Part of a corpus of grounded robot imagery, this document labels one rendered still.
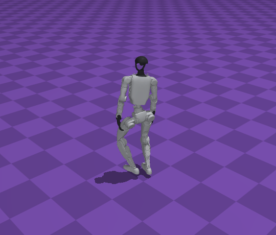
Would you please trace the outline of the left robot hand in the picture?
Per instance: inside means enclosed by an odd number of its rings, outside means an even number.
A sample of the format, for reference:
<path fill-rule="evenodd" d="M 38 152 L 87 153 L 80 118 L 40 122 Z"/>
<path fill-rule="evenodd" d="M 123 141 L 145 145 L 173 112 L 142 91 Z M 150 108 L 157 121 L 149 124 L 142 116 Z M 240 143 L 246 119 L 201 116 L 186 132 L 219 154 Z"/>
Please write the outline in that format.
<path fill-rule="evenodd" d="M 124 131 L 124 130 L 121 129 L 121 127 L 120 127 L 120 124 L 121 124 L 121 122 L 120 122 L 120 120 L 121 120 L 121 115 L 118 115 L 116 119 L 117 119 L 117 124 L 118 124 L 118 126 L 119 126 L 119 129 L 120 129 L 121 131 Z"/>

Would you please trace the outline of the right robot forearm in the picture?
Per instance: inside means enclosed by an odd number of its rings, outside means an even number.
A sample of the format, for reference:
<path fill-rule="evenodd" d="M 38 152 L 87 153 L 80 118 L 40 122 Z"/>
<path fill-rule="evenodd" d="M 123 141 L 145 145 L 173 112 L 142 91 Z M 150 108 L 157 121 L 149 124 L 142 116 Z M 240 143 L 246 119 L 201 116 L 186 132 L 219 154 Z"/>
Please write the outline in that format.
<path fill-rule="evenodd" d="M 158 101 L 158 99 L 156 99 L 156 100 L 151 100 L 151 105 L 150 105 L 150 111 L 151 111 L 151 112 L 153 112 L 153 111 L 156 112 L 156 104 L 157 104 L 157 101 Z"/>

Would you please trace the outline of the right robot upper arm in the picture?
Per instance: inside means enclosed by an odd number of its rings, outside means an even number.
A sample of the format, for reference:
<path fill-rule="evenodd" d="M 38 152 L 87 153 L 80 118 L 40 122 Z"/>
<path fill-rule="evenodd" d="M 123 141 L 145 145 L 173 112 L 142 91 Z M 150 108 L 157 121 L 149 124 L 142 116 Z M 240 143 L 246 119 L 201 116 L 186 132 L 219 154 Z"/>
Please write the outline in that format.
<path fill-rule="evenodd" d="M 157 99 L 157 83 L 158 81 L 151 77 L 151 95 L 149 95 L 150 100 L 156 100 Z"/>

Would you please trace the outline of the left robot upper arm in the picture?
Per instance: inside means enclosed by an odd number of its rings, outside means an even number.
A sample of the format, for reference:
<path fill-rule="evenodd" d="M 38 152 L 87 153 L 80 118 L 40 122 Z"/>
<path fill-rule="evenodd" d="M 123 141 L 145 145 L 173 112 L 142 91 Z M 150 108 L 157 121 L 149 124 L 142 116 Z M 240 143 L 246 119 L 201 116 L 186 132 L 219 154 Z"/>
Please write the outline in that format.
<path fill-rule="evenodd" d="M 119 101 L 122 101 L 122 102 L 126 101 L 127 99 L 126 92 L 128 89 L 128 84 L 131 82 L 131 80 L 132 80 L 132 76 L 124 76 L 122 78 Z"/>

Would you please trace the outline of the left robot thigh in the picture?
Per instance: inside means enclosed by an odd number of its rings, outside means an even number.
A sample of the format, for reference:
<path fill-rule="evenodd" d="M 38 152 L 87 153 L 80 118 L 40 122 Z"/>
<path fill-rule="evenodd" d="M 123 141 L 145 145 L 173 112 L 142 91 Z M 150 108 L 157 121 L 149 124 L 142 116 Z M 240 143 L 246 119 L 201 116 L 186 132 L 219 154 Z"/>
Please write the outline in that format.
<path fill-rule="evenodd" d="M 117 130 L 117 142 L 122 141 L 124 146 L 127 145 L 127 140 L 124 138 L 124 136 L 127 134 L 129 129 L 133 128 L 135 126 L 136 119 L 135 117 L 126 117 L 120 124 L 121 129 L 124 131 L 121 131 L 119 128 Z"/>

